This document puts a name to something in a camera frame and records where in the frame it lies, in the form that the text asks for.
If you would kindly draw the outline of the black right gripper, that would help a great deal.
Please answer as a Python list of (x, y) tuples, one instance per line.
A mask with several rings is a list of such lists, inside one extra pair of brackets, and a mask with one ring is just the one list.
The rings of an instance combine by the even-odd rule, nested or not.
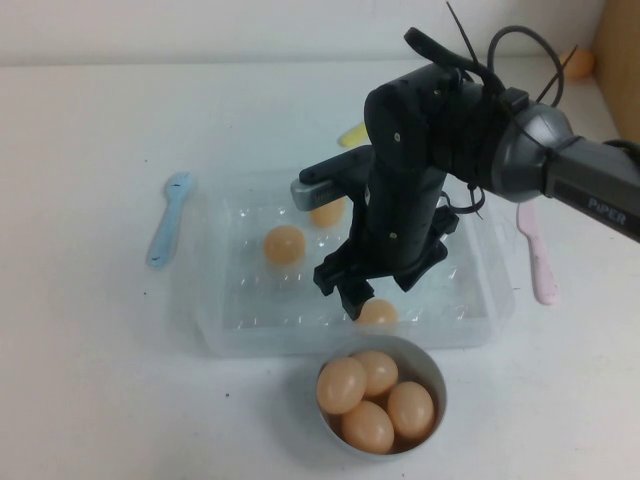
[(432, 222), (446, 174), (434, 167), (398, 172), (374, 162), (366, 173), (331, 179), (353, 202), (347, 241), (315, 269), (324, 295), (337, 287), (341, 305), (356, 321), (374, 297), (369, 279), (392, 277), (410, 291), (440, 259)]

